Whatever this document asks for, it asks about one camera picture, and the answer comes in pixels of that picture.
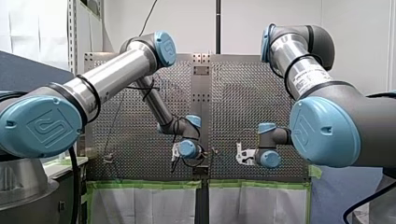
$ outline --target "white label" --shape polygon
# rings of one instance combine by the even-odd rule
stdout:
[[[312,64],[294,77],[293,85],[302,95],[312,87],[331,80],[332,77],[320,65]]]

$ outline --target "metal pegboard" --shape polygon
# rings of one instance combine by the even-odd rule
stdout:
[[[107,62],[115,53],[85,54],[86,70]],[[178,116],[191,111],[191,55],[177,55],[177,62],[163,68],[155,75],[155,86],[170,110]],[[122,101],[114,123],[106,152],[106,140],[112,122]],[[98,179],[146,179],[186,180],[191,179],[191,168],[180,164],[171,174],[171,148],[173,135],[159,134],[157,122],[136,90],[124,90],[105,103],[101,115],[86,130],[87,147],[97,155],[90,161],[87,177]],[[104,163],[104,156],[114,154],[112,163]]]
[[[279,147],[281,166],[274,170],[240,165],[235,160],[236,141],[243,149],[256,148],[261,122],[288,126],[292,100],[283,79],[276,77],[258,56],[212,55],[212,122],[209,145],[212,157],[210,178],[263,179],[305,182],[306,162],[292,147]]]
[[[87,53],[86,70],[114,56],[114,53]],[[208,74],[205,74],[205,66],[209,67]],[[195,112],[203,118],[203,130],[208,125],[208,148],[218,152],[208,164],[210,178],[307,180],[307,164],[292,147],[278,149],[283,161],[275,170],[236,162],[238,138],[242,139],[243,148],[256,147],[258,124],[268,121],[287,126],[292,106],[283,81],[273,75],[258,56],[178,55],[174,66],[161,69],[157,75],[156,86],[160,87],[161,96],[174,114],[184,116]],[[115,160],[103,163],[106,138],[122,98],[106,150],[106,154],[114,153]],[[87,130],[87,148],[97,151],[87,173],[90,180],[192,178],[191,168],[182,163],[170,173],[173,137],[156,133],[156,121],[138,91],[123,91],[107,102],[98,120]]]

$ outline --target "green tape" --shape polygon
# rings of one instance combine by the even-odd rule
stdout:
[[[308,189],[309,183],[283,183],[275,181],[258,181],[258,180],[214,180],[209,182],[210,188],[224,189],[224,188],[241,188],[241,187],[256,187],[266,189]]]
[[[200,181],[93,181],[87,183],[89,189],[198,189]]]
[[[309,176],[315,177],[316,179],[321,178],[322,171],[319,167],[315,165],[309,165]]]

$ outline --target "silver arm segment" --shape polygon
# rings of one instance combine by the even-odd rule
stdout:
[[[141,93],[147,95],[145,101],[158,120],[160,131],[182,135],[181,145],[187,146],[189,152],[202,151],[198,144],[200,118],[173,118],[160,94],[149,90],[151,81],[147,76],[176,61],[172,38],[165,32],[156,32],[133,38],[124,47],[125,51],[116,58],[63,85],[51,83],[19,98],[2,100],[0,150],[22,158],[57,155],[69,149],[81,128],[97,118],[101,104],[136,82],[143,88]]]

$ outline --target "black joint ring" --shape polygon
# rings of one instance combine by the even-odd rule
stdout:
[[[187,140],[195,140],[195,141],[199,141],[198,138],[193,138],[193,137],[183,137],[183,139],[187,139]]]
[[[286,69],[286,72],[285,72],[284,84],[285,84],[286,92],[288,93],[288,95],[290,96],[290,98],[293,99],[293,100],[295,100],[295,99],[294,99],[293,95],[291,94],[291,91],[290,91],[290,88],[289,88],[289,82],[288,82],[288,79],[289,79],[289,72],[290,72],[291,68],[292,68],[297,62],[299,62],[300,60],[302,60],[302,59],[304,59],[304,58],[306,58],[306,57],[313,57],[314,59],[317,60],[318,63],[320,63],[320,65],[323,65],[322,59],[321,59],[318,55],[312,54],[312,53],[307,53],[307,54],[298,56],[298,57],[295,58],[293,61],[291,61],[291,63],[289,64],[289,66],[288,66],[288,68]]]
[[[78,77],[80,80],[83,81],[83,83],[90,89],[90,91],[92,92],[93,96],[95,97],[95,102],[96,102],[96,107],[97,108],[96,108],[95,116],[90,121],[88,121],[88,123],[91,123],[91,122],[93,122],[94,120],[96,120],[99,117],[100,111],[102,109],[102,102],[100,100],[100,96],[99,96],[98,91],[96,90],[96,88],[92,85],[92,83],[87,78],[85,78],[82,75],[76,75],[76,77]]]
[[[85,126],[87,124],[87,115],[85,114],[84,109],[82,108],[81,104],[76,100],[76,98],[72,94],[70,94],[70,92],[66,91],[63,87],[58,86],[54,83],[50,83],[47,87],[61,94],[64,99],[66,99],[70,104],[75,106],[77,111],[79,112],[79,115],[81,116],[82,126]]]

